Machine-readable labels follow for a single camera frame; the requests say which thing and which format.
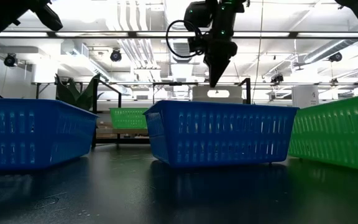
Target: blue plastic basket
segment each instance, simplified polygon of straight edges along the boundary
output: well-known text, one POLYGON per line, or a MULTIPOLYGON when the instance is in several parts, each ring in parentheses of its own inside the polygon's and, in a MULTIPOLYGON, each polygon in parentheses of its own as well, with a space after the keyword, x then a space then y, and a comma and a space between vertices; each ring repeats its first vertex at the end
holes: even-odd
POLYGON ((144 114, 157 159, 201 167, 284 161, 297 109, 159 101, 144 114))
POLYGON ((0 170, 42 169, 89 153, 96 118, 57 100, 0 99, 0 170))

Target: robotic arm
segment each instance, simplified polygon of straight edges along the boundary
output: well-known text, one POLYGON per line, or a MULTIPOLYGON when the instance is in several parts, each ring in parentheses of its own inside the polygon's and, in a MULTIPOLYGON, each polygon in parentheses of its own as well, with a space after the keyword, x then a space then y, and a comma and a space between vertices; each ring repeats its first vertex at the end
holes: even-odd
MULTIPOLYGON (((209 68, 209 85, 215 87, 221 78, 226 67, 230 63, 230 58, 237 53, 237 45, 231 41, 233 37, 233 26, 237 13, 244 12, 243 4, 247 2, 249 7, 249 0, 205 0, 191 3, 185 12, 184 22, 188 31, 194 31, 195 37, 189 38, 188 43, 190 52, 195 52, 194 55, 204 56, 204 63, 209 68), (201 34, 199 27, 209 27, 212 22, 212 28, 209 32, 201 34)), ((358 18, 358 0, 336 0, 342 6, 349 7, 358 18)), ((192 57, 182 56, 176 54, 171 47, 169 49, 178 57, 192 57)))
POLYGON ((0 0, 0 32, 12 23, 18 26, 20 22, 17 19, 28 10, 36 13, 41 22, 49 29, 60 30, 63 27, 62 22, 48 6, 48 3, 51 3, 50 0, 0 0))
POLYGON ((170 47, 168 47, 178 57, 192 57, 195 55, 204 56, 204 63, 209 68, 209 85, 215 87, 221 78, 226 67, 230 63, 230 58, 237 53, 237 45, 231 41, 234 31, 234 21, 237 13, 244 12, 243 3, 247 0, 205 0, 199 2, 192 2, 185 12, 184 21, 172 22, 167 30, 168 32, 172 25, 177 22, 184 22, 188 31, 195 32, 195 37, 189 38, 188 43, 190 52, 195 54, 190 56, 182 56, 176 54, 170 47), (200 27, 209 27, 212 23, 212 28, 209 32, 202 34, 200 27))

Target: security camera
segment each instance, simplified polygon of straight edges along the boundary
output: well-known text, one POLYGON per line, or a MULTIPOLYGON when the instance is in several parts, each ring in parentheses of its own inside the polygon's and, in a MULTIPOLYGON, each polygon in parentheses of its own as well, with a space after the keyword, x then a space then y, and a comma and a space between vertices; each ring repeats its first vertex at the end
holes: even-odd
POLYGON ((4 60, 4 65, 10 68, 15 68, 19 64, 18 59, 16 58, 16 54, 9 53, 4 60))
POLYGON ((119 51, 119 49, 113 49, 112 50, 112 53, 110 55, 110 59, 113 61, 113 62, 119 62, 121 61, 122 57, 121 57, 121 53, 119 51))
POLYGON ((280 82, 284 82, 284 77, 282 74, 277 74, 272 76, 272 81, 270 81, 271 83, 280 83, 280 82))
POLYGON ((330 62, 340 62, 342 60, 342 54, 340 52, 330 56, 328 58, 330 62))

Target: green plant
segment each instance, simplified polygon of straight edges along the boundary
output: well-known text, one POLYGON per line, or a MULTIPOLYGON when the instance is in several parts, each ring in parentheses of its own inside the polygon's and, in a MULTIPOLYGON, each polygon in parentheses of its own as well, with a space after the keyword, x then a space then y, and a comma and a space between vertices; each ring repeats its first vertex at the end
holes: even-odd
POLYGON ((57 98, 65 103, 68 103, 70 105, 76 106, 78 108, 84 109, 89 111, 93 105, 93 86, 95 82, 99 83, 100 74, 95 75, 86 89, 80 93, 77 88, 75 87, 75 82, 71 78, 68 80, 68 86, 64 85, 60 81, 60 77, 56 74, 57 79, 57 98))

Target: fluorescent light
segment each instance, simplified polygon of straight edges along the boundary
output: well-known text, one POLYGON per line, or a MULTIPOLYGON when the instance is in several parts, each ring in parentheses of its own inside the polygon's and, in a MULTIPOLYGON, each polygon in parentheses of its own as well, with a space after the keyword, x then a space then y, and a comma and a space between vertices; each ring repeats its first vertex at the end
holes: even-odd
MULTIPOLYGON (((209 83, 198 83, 200 85, 209 85, 209 83)), ((217 83, 216 85, 235 85, 235 83, 217 83)))
MULTIPOLYGON (((166 32, 137 32, 138 37, 165 37, 166 32)), ((169 37, 194 37, 194 32, 177 32, 177 31, 170 31, 168 33, 169 37)))
POLYGON ((235 32, 233 37, 288 37, 289 32, 235 32))
POLYGON ((358 32, 300 32, 297 37, 341 37, 346 39, 358 37, 358 32))
POLYGON ((2 32, 0 37, 48 37, 46 32, 2 32))
POLYGON ((128 37, 127 32, 56 32, 57 37, 128 37))
POLYGON ((153 85, 151 82, 115 82, 117 85, 153 85))

